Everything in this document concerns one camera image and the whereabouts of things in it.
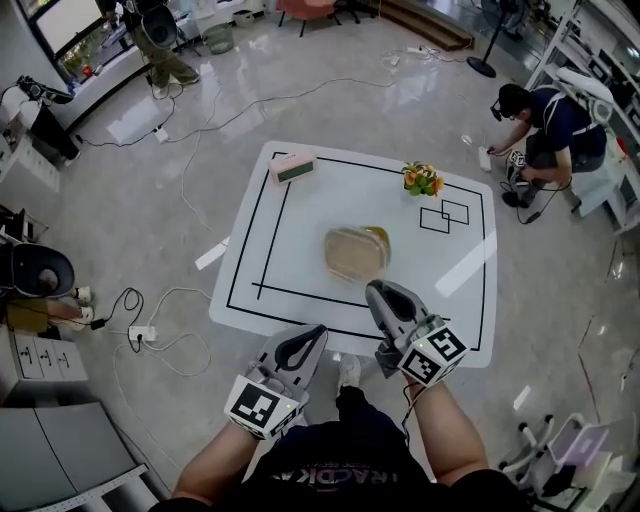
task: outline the man kneeling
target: man kneeling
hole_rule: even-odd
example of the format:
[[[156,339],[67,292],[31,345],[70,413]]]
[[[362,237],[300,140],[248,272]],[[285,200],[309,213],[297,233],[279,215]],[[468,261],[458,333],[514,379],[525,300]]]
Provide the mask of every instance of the man kneeling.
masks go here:
[[[521,198],[516,192],[502,194],[507,205],[528,208],[547,183],[554,181],[559,188],[566,187],[572,172],[595,171],[604,162],[607,145],[604,128],[555,87],[527,91],[507,84],[500,88],[499,101],[502,116],[519,123],[504,144],[489,148],[489,154],[504,153],[532,127],[538,128],[537,133],[527,138],[526,165],[521,173],[522,179],[531,185]]]

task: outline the marble floor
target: marble floor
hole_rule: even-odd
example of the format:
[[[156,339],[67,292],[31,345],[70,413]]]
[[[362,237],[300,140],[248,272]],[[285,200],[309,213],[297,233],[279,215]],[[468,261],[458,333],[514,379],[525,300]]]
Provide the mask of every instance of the marble floor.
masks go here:
[[[132,286],[144,294],[141,320],[146,322],[172,287],[213,291],[221,260],[201,271],[194,262],[229,236],[265,142],[430,162],[486,183],[496,193],[493,360],[485,369],[460,369],[448,379],[480,430],[491,462],[497,464],[517,448],[521,421],[533,424],[548,413],[564,420],[578,411],[588,420],[607,422],[637,410],[637,395],[629,393],[637,389],[634,372],[620,392],[620,377],[638,343],[635,267],[626,262],[620,245],[614,251],[609,216],[598,210],[578,219],[570,214],[572,199],[558,195],[537,222],[521,226],[499,200],[501,163],[495,162],[492,174],[479,168],[477,146],[501,140],[510,129],[510,123],[494,120],[489,106],[498,88],[514,78],[518,63],[496,48],[495,80],[464,62],[437,58],[402,55],[393,67],[382,57],[425,41],[385,20],[366,18],[355,25],[344,16],[342,21],[342,26],[308,23],[299,38],[299,22],[288,21],[279,29],[277,20],[265,18],[250,28],[234,29],[233,51],[202,58],[183,54],[201,70],[202,80],[175,100],[175,113],[165,125],[170,138],[188,135],[208,120],[209,126],[221,125],[257,99],[299,95],[329,79],[351,77],[378,86],[333,82],[297,99],[260,103],[220,130],[203,132],[199,141],[193,135],[160,145],[149,136],[122,148],[85,145],[81,158],[62,169],[63,200],[43,243],[64,252],[78,280],[93,286],[99,315],[108,314],[121,291]],[[439,57],[458,59],[469,53]],[[153,126],[154,116],[171,112],[171,101],[153,102],[150,108],[149,98],[144,79],[136,79],[100,106],[77,133],[94,143],[134,139]],[[138,108],[144,113],[132,115]],[[200,219],[182,200],[182,189]],[[168,486],[222,427],[231,383],[264,342],[261,336],[212,323],[208,307],[202,295],[178,291],[154,321],[158,344],[187,332],[204,339],[212,360],[196,377],[172,372],[148,350],[136,355],[125,345],[114,354],[126,343],[117,332],[64,333],[78,342],[96,396]],[[122,331],[131,319],[118,308],[107,329]],[[207,361],[194,337],[161,355],[186,373]],[[368,397],[399,422],[406,410],[400,377],[385,381],[375,364],[363,363]],[[311,388],[309,421],[335,416],[336,381],[336,363],[326,354]],[[531,391],[516,411],[514,400],[526,386]],[[415,433],[415,424],[411,429]],[[412,449],[424,460],[416,439],[412,436]]]

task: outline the fan base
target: fan base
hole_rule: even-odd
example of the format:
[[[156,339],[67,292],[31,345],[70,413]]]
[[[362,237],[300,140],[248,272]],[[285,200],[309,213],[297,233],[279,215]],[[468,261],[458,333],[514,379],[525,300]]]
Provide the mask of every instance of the fan base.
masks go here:
[[[487,64],[486,62],[483,62],[482,60],[478,59],[477,57],[469,57],[469,58],[467,58],[467,63],[469,64],[469,66],[471,66],[473,69],[475,69],[481,75],[484,75],[484,76],[489,77],[489,78],[495,78],[496,77],[496,70],[493,69],[491,67],[491,65]]]

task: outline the green pants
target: green pants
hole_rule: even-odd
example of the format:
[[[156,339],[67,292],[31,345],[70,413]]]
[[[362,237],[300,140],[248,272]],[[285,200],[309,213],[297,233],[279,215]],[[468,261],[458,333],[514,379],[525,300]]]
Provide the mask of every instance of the green pants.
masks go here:
[[[181,83],[190,82],[198,77],[198,72],[182,62],[171,50],[155,46],[141,26],[133,29],[131,39],[151,63],[151,81],[154,85],[167,86],[171,75]]]

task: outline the black pants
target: black pants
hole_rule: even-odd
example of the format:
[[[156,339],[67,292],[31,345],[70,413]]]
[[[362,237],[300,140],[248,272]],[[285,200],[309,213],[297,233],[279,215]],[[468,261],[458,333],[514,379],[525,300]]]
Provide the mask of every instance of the black pants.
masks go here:
[[[352,386],[343,386],[340,388],[340,396],[336,399],[336,407],[338,408],[338,418],[340,423],[352,427],[359,432],[367,433],[385,442],[395,442],[398,446],[405,446],[405,436],[402,431],[396,427],[389,416],[380,412],[373,405],[367,402],[364,392],[360,388]],[[278,443],[296,443],[299,436],[307,436],[311,427],[292,427],[287,435],[278,441]]]
[[[60,151],[67,160],[73,160],[80,152],[71,137],[65,133],[64,128],[44,105],[40,108],[40,113],[30,131],[42,142]]]
[[[527,138],[527,154],[525,161],[534,169],[550,169],[556,167],[556,153],[542,130]],[[604,163],[605,154],[600,156],[571,152],[572,172],[592,172],[600,169]],[[547,184],[544,180],[533,180],[529,188],[520,198],[527,205],[533,202],[536,194]]]

